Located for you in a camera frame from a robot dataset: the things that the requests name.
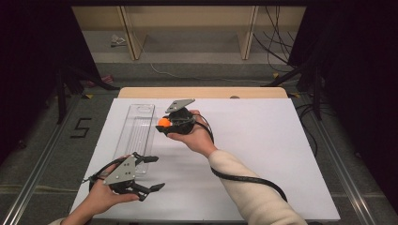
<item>silver bracket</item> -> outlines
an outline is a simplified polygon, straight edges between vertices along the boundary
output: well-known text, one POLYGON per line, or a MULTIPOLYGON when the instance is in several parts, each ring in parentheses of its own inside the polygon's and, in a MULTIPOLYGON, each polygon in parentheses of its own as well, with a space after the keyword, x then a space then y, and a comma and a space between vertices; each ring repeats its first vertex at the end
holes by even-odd
POLYGON ((169 108, 166 110, 166 113, 173 113, 176 111, 181 110, 182 108, 186 107, 187 105, 193 103, 195 99, 181 99, 181 100, 175 100, 173 103, 169 106, 169 108))
POLYGON ((135 157, 129 156, 114 171, 109 174, 103 184, 111 185, 124 181, 130 181, 135 178, 135 157))

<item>orange ball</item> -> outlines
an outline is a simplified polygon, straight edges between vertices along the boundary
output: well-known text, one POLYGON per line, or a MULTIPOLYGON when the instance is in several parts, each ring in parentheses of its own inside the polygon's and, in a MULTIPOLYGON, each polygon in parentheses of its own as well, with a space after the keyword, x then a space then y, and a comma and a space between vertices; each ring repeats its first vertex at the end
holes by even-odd
POLYGON ((159 120, 158 125, 167 128, 171 126, 171 123, 167 118, 162 118, 159 120))

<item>transparent plastic box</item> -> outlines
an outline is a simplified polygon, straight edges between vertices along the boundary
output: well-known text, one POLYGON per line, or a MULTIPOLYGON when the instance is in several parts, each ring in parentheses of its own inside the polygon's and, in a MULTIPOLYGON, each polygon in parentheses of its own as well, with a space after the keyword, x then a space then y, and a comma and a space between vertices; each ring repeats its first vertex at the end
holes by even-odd
MULTIPOLYGON (((155 105, 130 105, 114 158, 132 155, 134 152, 141 156, 150 156, 157 122, 155 105)), ((136 175, 146 174, 148 164, 142 162, 137 165, 136 175)))

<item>white table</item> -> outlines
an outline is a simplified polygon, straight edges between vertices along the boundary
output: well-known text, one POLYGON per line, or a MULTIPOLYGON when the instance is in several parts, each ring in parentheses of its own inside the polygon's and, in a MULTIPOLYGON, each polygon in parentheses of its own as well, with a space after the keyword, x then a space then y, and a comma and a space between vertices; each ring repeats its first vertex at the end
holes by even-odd
MULTIPOLYGON (((131 104, 155 104, 157 116, 176 98, 118 98, 109 111, 85 177, 113 159, 124 119, 131 104)), ((313 152, 288 98, 197 98, 188 109, 199 109, 211 125, 216 145, 240 158, 249 168, 285 192, 289 203, 305 219, 340 219, 313 152)), ((242 221, 207 160, 185 144, 156 133, 149 165, 137 183, 150 187, 165 183, 144 202, 116 205, 96 218, 126 221, 233 222, 242 221)), ((78 192, 74 209, 87 195, 78 192)))

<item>sleeve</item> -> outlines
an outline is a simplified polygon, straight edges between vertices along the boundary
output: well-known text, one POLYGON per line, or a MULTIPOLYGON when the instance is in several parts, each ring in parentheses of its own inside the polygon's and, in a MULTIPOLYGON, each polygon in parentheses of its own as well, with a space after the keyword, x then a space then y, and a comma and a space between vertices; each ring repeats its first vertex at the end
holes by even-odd
POLYGON ((51 222, 49 225, 61 225, 63 218, 57 219, 56 221, 51 222))
MULTIPOLYGON (((239 159, 223 150, 213 152, 208 161, 220 173, 259 177, 239 159)), ((224 179, 221 181, 249 225, 307 224, 272 187, 224 179)))

